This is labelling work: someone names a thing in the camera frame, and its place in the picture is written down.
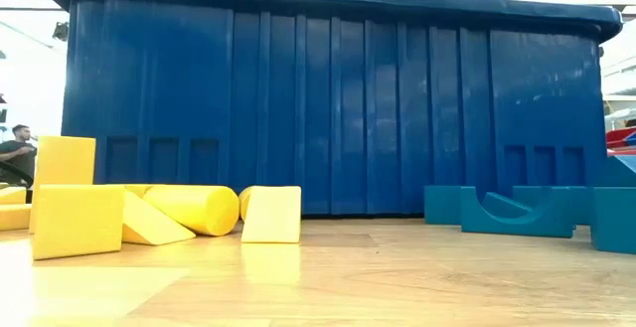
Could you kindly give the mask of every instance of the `foam block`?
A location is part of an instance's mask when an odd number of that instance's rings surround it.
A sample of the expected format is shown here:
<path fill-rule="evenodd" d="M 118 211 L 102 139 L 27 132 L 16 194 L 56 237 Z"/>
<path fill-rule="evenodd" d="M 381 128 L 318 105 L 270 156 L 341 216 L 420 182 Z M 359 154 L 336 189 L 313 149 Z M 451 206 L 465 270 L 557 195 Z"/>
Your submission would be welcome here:
<path fill-rule="evenodd" d="M 92 184 L 95 160 L 94 138 L 40 137 L 36 176 L 33 183 L 33 209 L 29 233 L 34 232 L 38 216 L 40 186 L 44 184 Z"/>
<path fill-rule="evenodd" d="M 7 187 L 0 189 L 0 205 L 24 204 L 27 201 L 27 188 Z"/>
<path fill-rule="evenodd" d="M 134 193 L 126 192 L 125 195 L 122 235 L 125 243 L 163 245 L 195 237 L 194 233 Z"/>
<path fill-rule="evenodd" d="M 487 193 L 482 206 L 488 213 L 499 218 L 518 218 L 532 211 L 531 207 L 496 193 Z"/>
<path fill-rule="evenodd" d="M 531 212 L 518 218 L 496 217 L 482 207 L 475 188 L 461 188 L 461 231 L 464 233 L 508 234 L 534 237 L 571 238 L 574 224 L 563 208 L 564 188 L 544 190 Z"/>
<path fill-rule="evenodd" d="M 240 240 L 243 243 L 298 243 L 300 205 L 300 187 L 253 187 Z"/>
<path fill-rule="evenodd" d="M 592 245 L 601 251 L 636 253 L 636 188 L 594 188 Z"/>
<path fill-rule="evenodd" d="M 143 198 L 144 195 L 152 187 L 156 187 L 158 184 L 124 184 L 124 188 L 131 193 L 134 193 L 137 197 Z"/>
<path fill-rule="evenodd" d="M 40 187 L 33 259 L 121 249 L 123 186 Z"/>
<path fill-rule="evenodd" d="M 513 187 L 513 199 L 528 206 L 534 206 L 539 202 L 542 189 L 550 187 L 519 186 Z M 567 199 L 565 209 L 570 213 L 572 220 L 577 225 L 589 225 L 593 209 L 593 194 L 589 187 L 567 186 Z"/>
<path fill-rule="evenodd" d="M 239 220 L 239 197 L 221 186 L 157 186 L 144 200 L 195 233 L 222 236 Z"/>
<path fill-rule="evenodd" d="M 432 225 L 460 225 L 459 186 L 424 187 L 424 222 Z"/>
<path fill-rule="evenodd" d="M 29 227 L 31 204 L 10 204 L 0 206 L 0 232 Z"/>
<path fill-rule="evenodd" d="M 249 197 L 251 196 L 251 189 L 255 186 L 247 187 L 240 192 L 238 200 L 240 201 L 240 219 L 245 221 L 247 217 L 247 205 L 249 205 Z"/>

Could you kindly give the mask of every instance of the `yellow foam block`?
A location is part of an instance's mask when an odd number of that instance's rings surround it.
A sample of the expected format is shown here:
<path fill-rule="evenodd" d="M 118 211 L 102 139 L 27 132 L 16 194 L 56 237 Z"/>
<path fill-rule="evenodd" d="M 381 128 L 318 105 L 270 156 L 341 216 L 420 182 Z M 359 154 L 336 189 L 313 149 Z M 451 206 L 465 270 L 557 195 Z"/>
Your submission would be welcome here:
<path fill-rule="evenodd" d="M 163 245 L 194 237 L 194 233 L 168 218 L 150 203 L 132 192 L 126 192 L 122 235 L 125 243 Z"/>
<path fill-rule="evenodd" d="M 143 198 L 150 188 L 156 186 L 157 184 L 124 184 L 123 187 L 126 188 L 128 192 L 134 193 L 137 197 Z"/>
<path fill-rule="evenodd" d="M 143 199 L 199 234 L 225 235 L 239 220 L 239 197 L 228 187 L 157 186 Z"/>
<path fill-rule="evenodd" d="M 0 189 L 0 204 L 24 204 L 27 201 L 27 188 L 8 187 Z"/>
<path fill-rule="evenodd" d="M 247 187 L 240 192 L 238 200 L 240 201 L 240 219 L 245 221 L 247 216 L 247 205 L 249 204 L 249 196 L 251 195 L 251 189 L 256 186 Z"/>
<path fill-rule="evenodd" d="M 121 249 L 123 186 L 40 187 L 33 259 Z"/>
<path fill-rule="evenodd" d="M 253 187 L 240 240 L 243 243 L 298 243 L 300 205 L 300 187 Z"/>
<path fill-rule="evenodd" d="M 9 204 L 0 206 L 0 232 L 27 229 L 31 204 Z"/>
<path fill-rule="evenodd" d="M 94 161 L 94 138 L 40 137 L 29 233 L 32 234 L 36 226 L 40 186 L 43 184 L 92 184 Z"/>

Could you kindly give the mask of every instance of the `dark shirt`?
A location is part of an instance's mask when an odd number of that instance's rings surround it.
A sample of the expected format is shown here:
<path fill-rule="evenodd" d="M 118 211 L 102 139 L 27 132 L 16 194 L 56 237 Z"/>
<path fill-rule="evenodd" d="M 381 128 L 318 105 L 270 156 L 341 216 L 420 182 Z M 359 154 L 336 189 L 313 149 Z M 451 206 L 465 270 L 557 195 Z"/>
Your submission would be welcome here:
<path fill-rule="evenodd" d="M 11 153 L 15 152 L 22 147 L 31 147 L 34 148 L 33 152 L 29 152 L 27 154 L 22 154 L 19 156 L 15 156 L 11 159 L 6 160 L 7 163 L 13 164 L 21 171 L 29 174 L 33 177 L 33 174 L 36 170 L 36 154 L 38 153 L 35 150 L 35 147 L 30 143 L 18 142 L 18 141 L 6 141 L 0 143 L 0 153 Z M 0 182 L 7 182 L 9 184 L 20 184 L 21 179 L 16 175 L 6 172 L 4 170 L 0 170 Z"/>

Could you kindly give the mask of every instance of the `teal arch block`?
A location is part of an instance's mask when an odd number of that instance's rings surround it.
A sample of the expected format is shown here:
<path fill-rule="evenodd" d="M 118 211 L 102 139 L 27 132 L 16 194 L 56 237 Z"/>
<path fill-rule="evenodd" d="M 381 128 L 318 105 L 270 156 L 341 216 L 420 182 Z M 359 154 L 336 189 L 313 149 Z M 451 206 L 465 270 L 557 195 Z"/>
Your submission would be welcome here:
<path fill-rule="evenodd" d="M 499 218 L 518 218 L 533 210 L 532 207 L 519 204 L 496 193 L 486 194 L 482 202 L 482 207 L 484 207 L 488 213 Z"/>
<path fill-rule="evenodd" d="M 433 225 L 460 225 L 459 186 L 424 187 L 424 222 Z"/>
<path fill-rule="evenodd" d="M 425 186 L 424 222 L 432 225 L 460 225 L 461 208 L 459 204 L 461 186 Z M 498 217 L 516 218 L 531 211 L 530 207 L 516 204 L 499 194 L 488 193 L 484 206 Z"/>
<path fill-rule="evenodd" d="M 531 237 L 571 238 L 574 224 L 568 216 L 565 204 L 566 189 L 555 187 L 542 190 L 537 205 L 531 212 L 517 218 L 502 218 L 482 207 L 475 188 L 462 187 L 461 231 L 464 233 L 508 234 Z"/>
<path fill-rule="evenodd" d="M 590 230 L 600 251 L 636 253 L 636 188 L 594 188 Z"/>
<path fill-rule="evenodd" d="M 542 190 L 552 187 L 540 186 L 516 186 L 513 187 L 513 200 L 527 206 L 535 206 L 541 197 Z M 565 209 L 570 213 L 572 221 L 576 225 L 589 225 L 593 210 L 592 188 L 568 186 L 561 187 L 567 189 L 567 199 Z"/>

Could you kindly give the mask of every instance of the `teal half-circle block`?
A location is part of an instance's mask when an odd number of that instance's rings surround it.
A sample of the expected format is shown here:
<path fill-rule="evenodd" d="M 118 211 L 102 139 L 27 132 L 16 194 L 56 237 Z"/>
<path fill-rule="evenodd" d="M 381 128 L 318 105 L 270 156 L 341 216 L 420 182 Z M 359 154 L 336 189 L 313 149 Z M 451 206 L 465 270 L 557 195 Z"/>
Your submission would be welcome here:
<path fill-rule="evenodd" d="M 594 187 L 636 187 L 636 156 L 607 157 Z"/>
<path fill-rule="evenodd" d="M 499 218 L 518 218 L 533 210 L 530 206 L 519 204 L 497 193 L 486 194 L 482 207 Z"/>
<path fill-rule="evenodd" d="M 424 222 L 433 225 L 460 225 L 460 186 L 424 187 Z"/>
<path fill-rule="evenodd" d="M 600 251 L 636 253 L 636 188 L 594 188 L 592 245 Z"/>
<path fill-rule="evenodd" d="M 524 205 L 534 207 L 541 198 L 542 190 L 551 189 L 549 186 L 515 186 L 513 200 Z M 581 186 L 566 186 L 567 199 L 565 209 L 569 212 L 576 225 L 589 225 L 593 209 L 592 188 Z"/>
<path fill-rule="evenodd" d="M 482 207 L 479 204 L 474 188 L 462 187 L 460 197 L 461 231 L 464 233 L 571 238 L 574 224 L 562 202 L 566 199 L 566 193 L 566 189 L 560 187 L 543 190 L 539 202 L 530 212 L 517 218 L 502 218 L 492 215 L 488 212 L 488 207 Z"/>

